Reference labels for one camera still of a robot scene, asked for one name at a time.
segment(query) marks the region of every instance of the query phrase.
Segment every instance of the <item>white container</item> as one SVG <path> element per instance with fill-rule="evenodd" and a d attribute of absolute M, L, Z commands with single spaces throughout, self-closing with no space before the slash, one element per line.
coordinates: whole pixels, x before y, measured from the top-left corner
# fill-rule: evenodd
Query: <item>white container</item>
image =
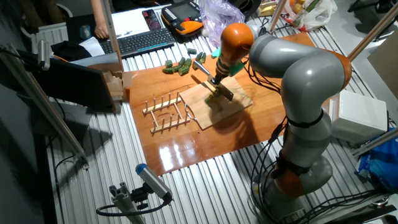
<path fill-rule="evenodd" d="M 362 144 L 387 131 L 386 102 L 347 90 L 333 96 L 326 110 L 331 118 L 332 136 Z"/>

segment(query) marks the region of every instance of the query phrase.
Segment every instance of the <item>metal grid table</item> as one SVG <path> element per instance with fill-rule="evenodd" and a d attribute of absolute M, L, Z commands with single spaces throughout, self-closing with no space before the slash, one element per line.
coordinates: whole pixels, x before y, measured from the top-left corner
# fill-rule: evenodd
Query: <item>metal grid table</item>
<path fill-rule="evenodd" d="M 249 22 L 261 25 L 260 19 L 251 18 Z M 276 28 L 283 26 L 284 21 L 280 20 Z M 275 31 L 278 37 L 295 33 L 297 31 L 290 27 Z M 327 31 L 316 30 L 308 34 L 317 47 L 343 54 Z M 142 70 L 161 66 L 166 60 L 176 62 L 181 57 L 188 57 L 187 48 L 204 51 L 208 55 L 215 50 L 207 38 L 192 37 L 185 45 L 175 44 L 171 48 L 123 60 L 124 69 Z M 374 97 L 369 87 L 355 73 L 346 89 Z M 249 177 L 261 147 L 262 143 L 162 175 L 161 179 L 172 190 L 175 201 L 171 206 L 144 215 L 146 222 L 257 223 L 258 220 L 248 205 Z M 125 217 L 101 217 L 95 212 L 98 207 L 112 204 L 108 189 L 110 185 L 125 182 L 130 190 L 142 186 L 142 180 L 136 175 L 135 167 L 146 161 L 129 104 L 121 103 L 121 114 L 93 115 L 83 148 L 88 156 L 88 170 L 82 169 L 76 159 L 70 159 L 59 166 L 56 174 L 53 167 L 63 158 L 70 156 L 71 150 L 61 139 L 54 140 L 52 147 L 47 149 L 49 162 L 53 164 L 50 172 L 58 222 L 63 223 L 64 219 L 65 223 L 129 223 Z M 346 142 L 332 140 L 323 155 L 333 166 L 333 177 L 320 190 L 303 198 L 307 202 L 306 211 L 328 198 L 373 189 L 370 183 L 362 182 L 354 174 L 356 161 L 349 149 Z M 272 161 L 279 150 L 280 146 L 276 142 L 270 151 Z M 178 150 L 165 149 L 161 153 L 167 160 L 171 154 L 178 155 Z M 59 183 L 59 195 L 55 175 Z M 312 223 L 325 223 L 380 198 L 370 198 L 354 207 L 330 210 L 314 219 Z M 156 196 L 150 195 L 148 204 L 150 208 L 154 208 L 160 205 L 160 201 Z"/>

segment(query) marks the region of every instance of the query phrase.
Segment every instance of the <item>phone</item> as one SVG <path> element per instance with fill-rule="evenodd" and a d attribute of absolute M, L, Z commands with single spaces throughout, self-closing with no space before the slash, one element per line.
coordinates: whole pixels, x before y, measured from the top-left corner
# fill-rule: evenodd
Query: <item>phone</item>
<path fill-rule="evenodd" d="M 147 22 L 149 30 L 157 30 L 162 28 L 153 9 L 143 11 L 142 15 Z"/>

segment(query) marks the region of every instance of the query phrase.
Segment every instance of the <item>wooden board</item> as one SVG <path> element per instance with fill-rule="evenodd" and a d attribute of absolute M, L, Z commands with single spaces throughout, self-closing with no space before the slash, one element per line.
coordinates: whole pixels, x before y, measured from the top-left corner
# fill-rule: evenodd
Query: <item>wooden board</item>
<path fill-rule="evenodd" d="M 232 101 L 220 95 L 206 103 L 205 99 L 215 91 L 207 81 L 181 93 L 182 100 L 191 109 L 202 130 L 252 105 L 250 97 L 235 78 L 224 79 L 223 85 L 234 94 Z"/>
<path fill-rule="evenodd" d="M 306 33 L 283 39 L 314 46 Z M 215 72 L 216 60 L 208 57 L 204 66 L 210 72 Z M 133 72 L 132 85 L 127 89 L 131 112 L 147 165 L 157 175 L 268 140 L 285 116 L 280 96 L 254 84 L 243 70 L 234 77 L 252 99 L 252 106 L 204 131 L 197 123 L 191 121 L 151 134 L 149 130 L 153 128 L 152 116 L 142 114 L 147 100 L 156 98 L 156 101 L 160 102 L 162 95 L 167 96 L 171 92 L 174 96 L 177 90 L 181 93 L 207 80 L 207 76 L 199 70 L 191 69 L 189 74 L 181 77 L 177 73 L 166 75 L 161 72 L 162 69 L 157 67 Z M 280 79 L 269 80 L 280 83 Z M 181 112 L 184 110 L 183 103 L 179 103 L 178 107 Z M 170 119 L 173 113 L 176 116 L 174 106 L 170 106 L 156 111 L 155 117 L 159 122 L 162 118 Z"/>

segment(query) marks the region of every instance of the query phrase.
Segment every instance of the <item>wooden table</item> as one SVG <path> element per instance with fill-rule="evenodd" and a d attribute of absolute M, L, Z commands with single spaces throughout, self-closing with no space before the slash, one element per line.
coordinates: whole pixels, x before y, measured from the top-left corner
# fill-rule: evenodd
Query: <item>wooden table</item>
<path fill-rule="evenodd" d="M 283 39 L 314 46 L 306 33 Z M 204 66 L 214 73 L 216 59 L 208 57 Z M 127 89 L 147 165 L 157 175 L 268 140 L 285 116 L 280 96 L 274 91 L 254 84 L 246 71 L 242 70 L 234 77 L 251 97 L 252 106 L 204 131 L 196 122 L 190 121 L 176 128 L 151 134 L 152 117 L 150 114 L 142 113 L 146 108 L 146 101 L 149 106 L 153 106 L 154 98 L 157 103 L 161 102 L 162 95 L 168 100 L 169 93 L 175 98 L 177 91 L 183 92 L 207 79 L 207 76 L 199 70 L 191 69 L 189 74 L 181 77 L 177 73 L 166 75 L 161 72 L 162 69 L 163 67 L 157 67 L 133 72 L 132 85 Z M 281 79 L 269 80 L 279 84 L 281 82 Z M 178 107 L 183 111 L 183 103 L 179 103 Z M 171 114 L 176 115 L 173 106 L 156 111 L 155 117 L 157 122 L 161 123 L 162 118 L 168 121 Z"/>

